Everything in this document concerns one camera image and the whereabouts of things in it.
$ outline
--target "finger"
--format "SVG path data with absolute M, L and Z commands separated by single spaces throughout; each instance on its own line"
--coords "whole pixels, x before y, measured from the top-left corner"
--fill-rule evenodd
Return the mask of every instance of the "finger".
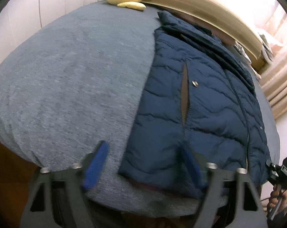
M 269 203 L 276 205 L 278 203 L 278 200 L 276 198 L 272 198 L 269 200 Z
M 278 212 L 281 212 L 282 210 L 284 210 L 287 206 L 287 196 L 285 195 L 285 193 L 282 195 L 282 201 L 281 201 L 281 205 L 279 207 Z
M 270 195 L 271 195 L 271 197 L 275 198 L 275 197 L 279 196 L 279 191 L 272 191 Z
M 267 212 L 270 212 L 270 210 L 271 210 L 273 207 L 275 207 L 274 204 L 268 203 L 268 205 L 267 205 Z
M 283 197 L 284 199 L 287 199 L 287 190 L 282 193 L 282 197 Z

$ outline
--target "beige curtain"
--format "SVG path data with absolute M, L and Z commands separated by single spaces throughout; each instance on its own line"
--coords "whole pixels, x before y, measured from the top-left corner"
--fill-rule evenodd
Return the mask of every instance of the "beige curtain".
M 287 14 L 281 5 L 262 28 L 280 43 L 271 45 L 273 63 L 261 74 L 260 80 L 276 119 L 287 111 Z

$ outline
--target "snap button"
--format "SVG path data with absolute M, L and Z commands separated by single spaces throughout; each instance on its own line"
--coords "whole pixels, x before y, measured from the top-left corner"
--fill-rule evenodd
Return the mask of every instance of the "snap button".
M 192 84 L 193 84 L 193 86 L 195 86 L 195 87 L 198 87 L 198 86 L 199 86 L 199 84 L 198 84 L 197 81 L 192 81 Z
M 247 174 L 248 173 L 248 171 L 246 169 L 244 169 L 244 168 L 237 168 L 237 172 L 239 174 Z

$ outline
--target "cable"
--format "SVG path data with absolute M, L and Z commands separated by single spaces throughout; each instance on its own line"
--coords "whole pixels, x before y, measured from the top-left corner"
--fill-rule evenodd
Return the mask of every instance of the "cable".
M 264 198 L 264 199 L 262 199 L 260 201 L 263 202 L 263 201 L 268 200 L 268 199 L 270 199 L 270 197 Z

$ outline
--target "white wall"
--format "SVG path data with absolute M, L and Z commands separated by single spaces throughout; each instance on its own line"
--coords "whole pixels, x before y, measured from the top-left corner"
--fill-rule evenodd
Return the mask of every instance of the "white wall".
M 97 0 L 10 0 L 0 13 L 0 63 L 55 19 Z

